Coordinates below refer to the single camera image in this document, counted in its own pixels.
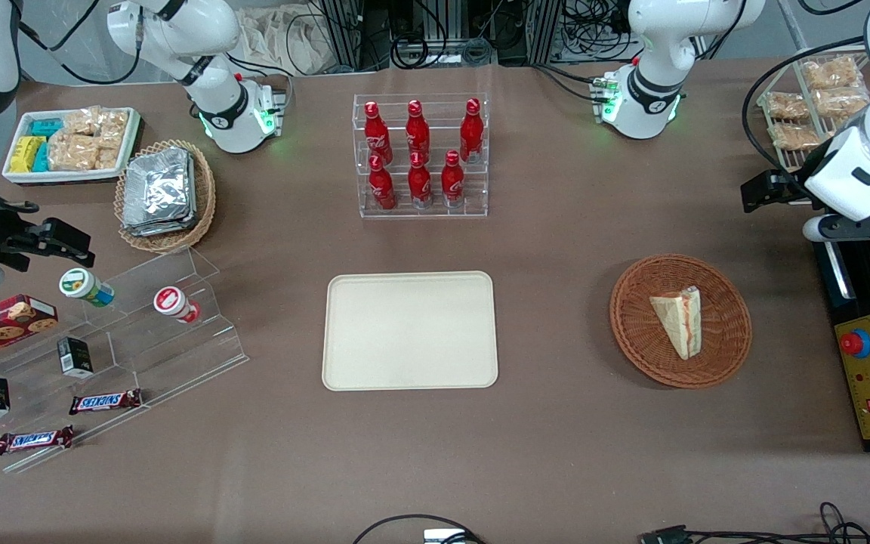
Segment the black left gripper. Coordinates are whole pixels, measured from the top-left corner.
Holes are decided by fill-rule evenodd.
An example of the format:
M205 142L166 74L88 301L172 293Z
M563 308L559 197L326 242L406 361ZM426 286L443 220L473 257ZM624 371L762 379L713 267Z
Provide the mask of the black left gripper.
M740 186L742 209L749 214L766 204L808 204L815 206L815 197L788 170L769 169Z

